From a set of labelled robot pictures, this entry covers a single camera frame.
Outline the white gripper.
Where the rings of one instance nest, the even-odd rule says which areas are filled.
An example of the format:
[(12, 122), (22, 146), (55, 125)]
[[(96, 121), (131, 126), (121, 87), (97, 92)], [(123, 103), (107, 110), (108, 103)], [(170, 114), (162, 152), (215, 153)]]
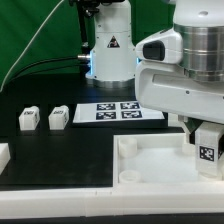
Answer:
[(202, 121), (224, 124), (224, 44), (220, 29), (173, 28), (136, 45), (136, 98), (145, 108), (179, 115), (195, 143)]

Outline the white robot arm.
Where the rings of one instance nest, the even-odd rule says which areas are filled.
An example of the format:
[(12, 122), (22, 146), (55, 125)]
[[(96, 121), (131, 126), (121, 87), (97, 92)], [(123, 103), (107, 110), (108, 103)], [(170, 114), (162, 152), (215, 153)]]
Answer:
[(135, 83), (145, 108), (174, 113), (185, 129), (224, 131), (224, 0), (165, 0), (173, 26), (134, 45), (128, 0), (98, 0), (87, 77), (112, 88)]

